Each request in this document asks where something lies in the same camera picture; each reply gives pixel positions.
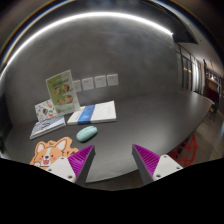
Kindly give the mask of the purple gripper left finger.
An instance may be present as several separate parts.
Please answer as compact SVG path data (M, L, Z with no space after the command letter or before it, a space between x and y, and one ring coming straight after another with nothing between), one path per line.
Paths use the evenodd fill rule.
M79 186L84 186L95 156L95 146L90 145L70 157L60 157L47 171Z

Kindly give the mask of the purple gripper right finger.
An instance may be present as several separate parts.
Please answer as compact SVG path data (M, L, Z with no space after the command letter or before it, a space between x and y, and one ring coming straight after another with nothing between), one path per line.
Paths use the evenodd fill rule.
M145 185L182 169L182 166L167 154L159 156L136 144L132 145L132 155Z

